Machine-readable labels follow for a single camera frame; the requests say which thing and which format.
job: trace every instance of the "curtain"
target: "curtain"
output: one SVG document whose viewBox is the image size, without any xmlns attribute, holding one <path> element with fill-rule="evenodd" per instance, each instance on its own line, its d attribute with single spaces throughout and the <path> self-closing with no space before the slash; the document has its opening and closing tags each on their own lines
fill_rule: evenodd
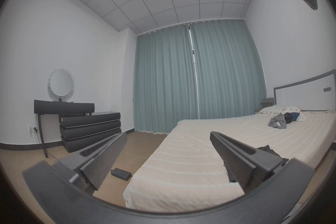
<svg viewBox="0 0 336 224">
<path fill-rule="evenodd" d="M 134 128 L 169 133 L 198 118 L 193 53 L 185 25 L 138 37 L 134 67 Z"/>
<path fill-rule="evenodd" d="M 260 58 L 243 20 L 190 25 L 201 119 L 254 114 L 266 97 Z"/>
</svg>

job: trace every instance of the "beige bed sheet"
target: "beige bed sheet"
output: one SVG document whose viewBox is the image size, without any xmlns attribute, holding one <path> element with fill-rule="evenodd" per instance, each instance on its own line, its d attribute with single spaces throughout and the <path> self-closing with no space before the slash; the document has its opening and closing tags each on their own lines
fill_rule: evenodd
<svg viewBox="0 0 336 224">
<path fill-rule="evenodd" d="M 307 120 L 287 129 L 268 127 L 271 115 L 183 120 L 133 175 L 126 207 L 151 212 L 185 212 L 225 203 L 244 194 L 230 183 L 209 140 L 217 131 L 253 147 L 270 145 L 281 157 L 317 167 L 336 134 L 336 113 L 303 112 Z"/>
</svg>

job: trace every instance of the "black desk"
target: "black desk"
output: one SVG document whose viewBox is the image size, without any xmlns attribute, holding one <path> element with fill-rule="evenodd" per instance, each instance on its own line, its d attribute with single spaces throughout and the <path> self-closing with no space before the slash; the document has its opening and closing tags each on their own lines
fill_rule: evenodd
<svg viewBox="0 0 336 224">
<path fill-rule="evenodd" d="M 40 137 L 44 155 L 48 158 L 46 148 L 44 145 L 42 127 L 41 127 L 41 115 L 44 114 L 61 114 L 61 115 L 86 115 L 86 113 L 93 113 L 95 111 L 95 104 L 93 103 L 68 103 L 68 102 L 50 102 L 34 100 L 34 113 L 37 114 L 39 123 Z"/>
</svg>

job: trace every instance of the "brown floor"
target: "brown floor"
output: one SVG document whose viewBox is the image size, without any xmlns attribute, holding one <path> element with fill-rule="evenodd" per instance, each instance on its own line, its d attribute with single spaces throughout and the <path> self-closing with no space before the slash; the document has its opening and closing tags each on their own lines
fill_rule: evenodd
<svg viewBox="0 0 336 224">
<path fill-rule="evenodd" d="M 166 136 L 166 134 L 154 135 L 153 133 L 145 132 L 128 134 L 127 144 L 112 169 L 117 167 L 134 174 L 157 149 Z M 47 151 L 57 159 L 69 154 L 62 146 L 49 148 Z M 304 203 L 319 186 L 334 156 L 335 151 L 326 153 L 316 168 L 315 174 L 299 202 Z M 11 184 L 14 186 L 15 191 L 41 221 L 44 223 L 54 223 L 37 203 L 22 177 L 22 171 L 41 160 L 47 161 L 50 165 L 55 162 L 55 159 L 51 157 L 46 159 L 42 150 L 10 151 L 0 149 L 0 163 Z M 126 182 L 108 173 L 99 190 L 93 195 L 111 204 L 125 207 L 123 192 L 128 183 L 129 181 Z"/>
</svg>

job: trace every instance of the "round mirror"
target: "round mirror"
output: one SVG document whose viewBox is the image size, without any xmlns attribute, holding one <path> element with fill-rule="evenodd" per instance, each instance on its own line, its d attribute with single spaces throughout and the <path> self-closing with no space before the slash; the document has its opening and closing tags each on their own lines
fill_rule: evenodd
<svg viewBox="0 0 336 224">
<path fill-rule="evenodd" d="M 58 98 L 69 96 L 73 92 L 74 86 L 73 76 L 65 69 L 56 69 L 49 76 L 49 90 Z"/>
</svg>

